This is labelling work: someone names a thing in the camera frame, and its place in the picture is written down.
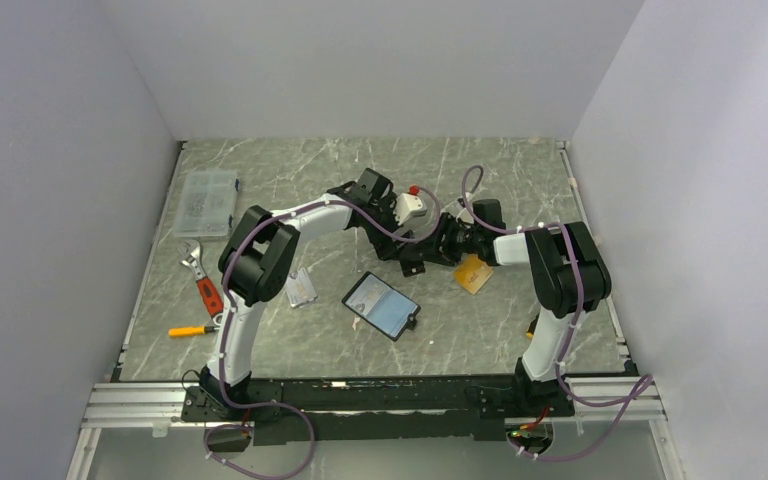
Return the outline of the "yellow tipped black tool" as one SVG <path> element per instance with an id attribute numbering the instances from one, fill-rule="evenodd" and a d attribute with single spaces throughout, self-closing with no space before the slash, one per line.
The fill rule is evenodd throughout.
<path id="1" fill-rule="evenodd" d="M 527 337 L 529 340 L 531 340 L 531 339 L 533 338 L 533 336 L 534 336 L 534 331 L 535 331 L 535 329 L 536 329 L 536 326 L 537 326 L 537 320 L 533 320 L 533 321 L 532 321 L 532 322 L 529 324 L 529 326 L 528 326 L 528 328 L 527 328 L 527 330 L 526 330 L 526 337 Z"/>

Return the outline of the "silver credit card stack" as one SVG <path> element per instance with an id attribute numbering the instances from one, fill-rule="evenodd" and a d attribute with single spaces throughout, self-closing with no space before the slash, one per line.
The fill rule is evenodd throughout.
<path id="1" fill-rule="evenodd" d="M 303 307 L 318 299 L 312 280 L 304 267 L 288 274 L 285 293 L 292 308 Z"/>

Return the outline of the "black card sleeve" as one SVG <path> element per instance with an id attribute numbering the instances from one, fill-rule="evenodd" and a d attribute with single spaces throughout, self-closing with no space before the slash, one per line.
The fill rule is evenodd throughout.
<path id="1" fill-rule="evenodd" d="M 422 260 L 401 260 L 400 267 L 405 278 L 414 277 L 426 271 Z"/>

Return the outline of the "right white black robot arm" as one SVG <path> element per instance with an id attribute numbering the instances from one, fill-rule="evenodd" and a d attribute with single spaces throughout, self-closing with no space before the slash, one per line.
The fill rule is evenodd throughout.
<path id="1" fill-rule="evenodd" d="M 545 383 L 564 375 L 578 327 L 609 296 L 612 280 L 584 222 L 509 229 L 480 217 L 499 211 L 499 202 L 490 199 L 476 202 L 468 211 L 473 216 L 470 222 L 444 213 L 437 250 L 451 259 L 475 255 L 491 267 L 529 268 L 540 311 L 530 344 L 518 360 L 526 378 L 510 392 L 517 411 L 534 415 L 548 404 Z"/>

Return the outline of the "aluminium frame rail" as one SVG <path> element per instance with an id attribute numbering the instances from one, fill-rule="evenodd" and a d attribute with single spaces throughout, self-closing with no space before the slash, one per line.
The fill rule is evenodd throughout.
<path id="1" fill-rule="evenodd" d="M 230 410 L 204 394 L 193 382 L 100 383 L 94 386 L 84 414 L 88 428 L 148 426 L 160 430 L 196 424 L 213 426 L 247 421 L 270 423 L 286 414 L 283 400 L 310 419 L 327 420 L 371 415 L 410 416 L 464 414 L 507 424 L 572 421 L 664 421 L 667 414 L 655 385 L 629 403 L 623 401 L 634 377 L 574 377 L 569 393 L 551 406 L 517 407 L 501 390 L 479 387 L 467 378 L 420 378 L 354 381 L 256 380 L 253 413 Z"/>

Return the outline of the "black leather card holder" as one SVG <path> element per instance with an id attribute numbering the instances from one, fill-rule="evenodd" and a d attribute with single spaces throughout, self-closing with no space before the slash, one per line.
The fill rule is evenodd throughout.
<path id="1" fill-rule="evenodd" d="M 365 272 L 349 291 L 367 274 L 375 275 L 370 271 Z M 396 290 L 387 282 L 385 283 L 390 287 L 390 292 L 376 305 L 370 314 L 358 315 L 343 304 L 343 299 L 349 291 L 342 297 L 341 304 L 375 330 L 395 342 L 405 331 L 411 331 L 416 328 L 421 307 L 408 296 Z"/>

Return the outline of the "orange card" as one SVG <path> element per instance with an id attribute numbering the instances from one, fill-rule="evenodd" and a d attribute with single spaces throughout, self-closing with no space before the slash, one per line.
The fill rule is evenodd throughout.
<path id="1" fill-rule="evenodd" d="M 472 295 L 476 295 L 492 275 L 492 267 L 476 254 L 467 255 L 454 270 L 456 283 Z"/>

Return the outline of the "clear plastic screw box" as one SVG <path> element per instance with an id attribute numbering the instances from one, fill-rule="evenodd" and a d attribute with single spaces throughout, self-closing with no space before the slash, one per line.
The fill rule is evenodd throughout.
<path id="1" fill-rule="evenodd" d="M 224 237 L 230 233 L 240 180 L 233 170 L 188 173 L 171 229 L 177 238 Z"/>

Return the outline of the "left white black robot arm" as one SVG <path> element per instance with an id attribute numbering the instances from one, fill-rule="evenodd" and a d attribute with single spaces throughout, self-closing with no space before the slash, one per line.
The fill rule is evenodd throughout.
<path id="1" fill-rule="evenodd" d="M 299 245 L 352 228 L 366 232 L 378 257 L 396 259 L 421 236 L 401 233 L 392 182 L 367 168 L 356 181 L 285 210 L 247 209 L 219 259 L 223 320 L 214 351 L 199 374 L 208 407 L 224 420 L 247 406 L 252 353 L 266 304 L 284 288 Z"/>

